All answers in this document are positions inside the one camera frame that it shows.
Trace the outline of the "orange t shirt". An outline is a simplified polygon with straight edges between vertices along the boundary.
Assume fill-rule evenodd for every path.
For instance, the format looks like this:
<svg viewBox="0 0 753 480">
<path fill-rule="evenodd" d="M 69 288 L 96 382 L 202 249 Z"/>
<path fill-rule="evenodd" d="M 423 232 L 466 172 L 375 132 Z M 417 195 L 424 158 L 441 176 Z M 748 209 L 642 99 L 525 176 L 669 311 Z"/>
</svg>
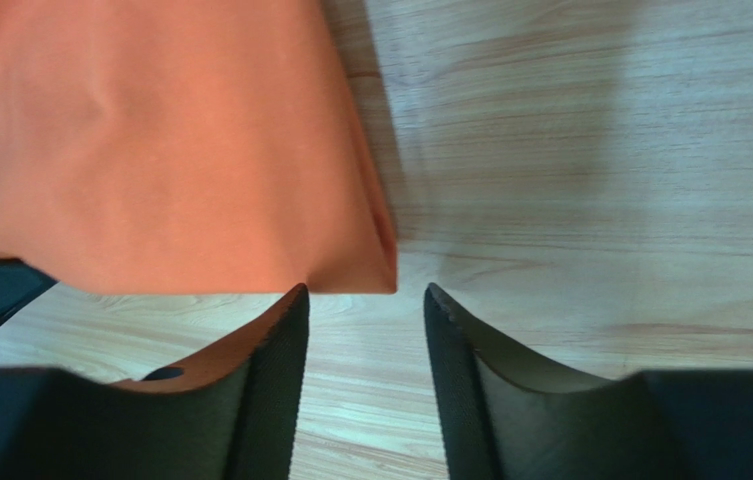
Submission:
<svg viewBox="0 0 753 480">
<path fill-rule="evenodd" d="M 0 258 L 97 294 L 392 293 L 317 1 L 0 1 Z"/>
</svg>

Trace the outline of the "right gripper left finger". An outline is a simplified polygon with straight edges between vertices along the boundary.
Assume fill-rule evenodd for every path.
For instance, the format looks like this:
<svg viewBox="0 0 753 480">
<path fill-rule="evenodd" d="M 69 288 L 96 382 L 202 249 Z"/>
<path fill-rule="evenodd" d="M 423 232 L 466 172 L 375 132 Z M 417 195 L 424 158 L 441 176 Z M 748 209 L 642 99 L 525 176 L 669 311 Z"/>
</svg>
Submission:
<svg viewBox="0 0 753 480">
<path fill-rule="evenodd" d="M 0 368 L 0 479 L 285 479 L 309 292 L 140 380 Z"/>
</svg>

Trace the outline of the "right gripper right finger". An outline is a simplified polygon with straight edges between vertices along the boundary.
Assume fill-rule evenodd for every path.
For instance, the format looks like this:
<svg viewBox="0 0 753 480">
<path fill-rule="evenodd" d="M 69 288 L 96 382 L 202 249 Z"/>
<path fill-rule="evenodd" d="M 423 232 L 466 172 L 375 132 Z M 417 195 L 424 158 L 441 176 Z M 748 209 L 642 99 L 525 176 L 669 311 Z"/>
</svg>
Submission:
<svg viewBox="0 0 753 480">
<path fill-rule="evenodd" d="M 592 375 L 436 284 L 424 322 L 453 479 L 753 479 L 753 369 Z"/>
</svg>

